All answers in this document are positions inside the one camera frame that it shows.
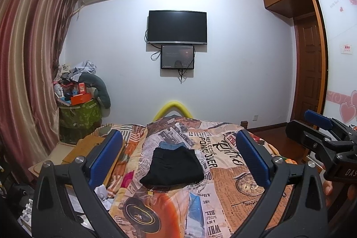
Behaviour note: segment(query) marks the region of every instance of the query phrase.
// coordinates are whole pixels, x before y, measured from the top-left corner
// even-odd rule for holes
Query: blue gripper pad
[[[123,136],[120,131],[116,130],[90,168],[90,180],[88,184],[92,190],[103,184],[122,145]]]
[[[268,188],[273,164],[266,148],[258,145],[247,130],[237,132],[236,146],[257,185]]]
[[[313,112],[312,110],[306,110],[304,114],[304,118],[306,121],[320,127],[324,130],[331,130],[332,129],[332,122],[329,118]]]

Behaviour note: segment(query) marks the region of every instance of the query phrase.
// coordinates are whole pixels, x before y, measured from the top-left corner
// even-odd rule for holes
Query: television
[[[207,45],[207,13],[150,10],[147,42],[151,44]]]
[[[193,69],[194,62],[193,46],[175,44],[161,46],[161,69]]]

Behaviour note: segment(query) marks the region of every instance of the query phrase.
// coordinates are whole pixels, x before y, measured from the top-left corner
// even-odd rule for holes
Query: person's hand
[[[332,203],[331,200],[331,193],[333,191],[333,186],[332,182],[326,180],[324,184],[322,185],[322,188],[324,190],[324,193],[326,195],[326,206],[329,207]],[[357,186],[356,185],[350,185],[349,190],[347,192],[347,198],[351,201],[357,196]]]

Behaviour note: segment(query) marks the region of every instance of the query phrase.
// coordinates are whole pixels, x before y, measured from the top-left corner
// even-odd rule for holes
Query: baseboard
[[[287,126],[287,124],[288,124],[287,122],[284,122],[284,123],[273,124],[273,125],[268,125],[268,126],[248,128],[248,131],[251,133],[255,133],[255,132],[265,131],[265,130],[269,130],[269,129],[284,127],[284,126]]]

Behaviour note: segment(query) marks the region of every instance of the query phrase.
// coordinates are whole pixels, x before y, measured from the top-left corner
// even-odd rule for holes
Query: wooden floor
[[[254,134],[273,145],[283,157],[293,159],[297,163],[304,158],[304,147],[286,136],[285,127],[254,132]]]

